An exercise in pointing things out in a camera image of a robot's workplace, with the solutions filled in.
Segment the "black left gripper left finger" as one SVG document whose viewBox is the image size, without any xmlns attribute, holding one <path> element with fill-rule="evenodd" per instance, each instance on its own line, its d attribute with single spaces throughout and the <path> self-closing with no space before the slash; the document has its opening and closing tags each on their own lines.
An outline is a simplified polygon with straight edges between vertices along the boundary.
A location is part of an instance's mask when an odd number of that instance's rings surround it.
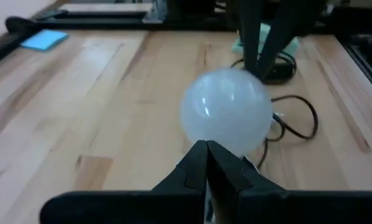
<svg viewBox="0 0 372 224">
<path fill-rule="evenodd" d="M 151 190 L 71 191 L 48 200 L 41 223 L 203 223 L 208 146 L 197 141 Z"/>
</svg>

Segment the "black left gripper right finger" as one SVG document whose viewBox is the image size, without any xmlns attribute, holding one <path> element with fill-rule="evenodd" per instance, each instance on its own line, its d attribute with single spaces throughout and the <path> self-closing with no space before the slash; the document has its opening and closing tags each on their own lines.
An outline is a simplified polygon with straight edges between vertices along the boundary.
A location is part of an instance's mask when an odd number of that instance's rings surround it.
<svg viewBox="0 0 372 224">
<path fill-rule="evenodd" d="M 207 141 L 207 177 L 227 223 L 372 223 L 372 191 L 287 190 Z"/>
</svg>

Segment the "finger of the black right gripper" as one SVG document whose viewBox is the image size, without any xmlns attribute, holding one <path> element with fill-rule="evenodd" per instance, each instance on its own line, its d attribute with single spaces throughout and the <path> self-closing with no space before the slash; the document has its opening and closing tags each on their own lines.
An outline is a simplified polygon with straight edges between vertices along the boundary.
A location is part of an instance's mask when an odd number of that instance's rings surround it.
<svg viewBox="0 0 372 224">
<path fill-rule="evenodd" d="M 257 61 L 262 9 L 263 0 L 239 0 L 244 66 L 253 75 L 258 74 Z"/>
<path fill-rule="evenodd" d="M 260 80 L 264 80 L 270 71 L 276 55 L 295 37 L 301 9 L 300 0 L 288 0 L 280 3 L 258 60 L 258 78 Z"/>
</svg>

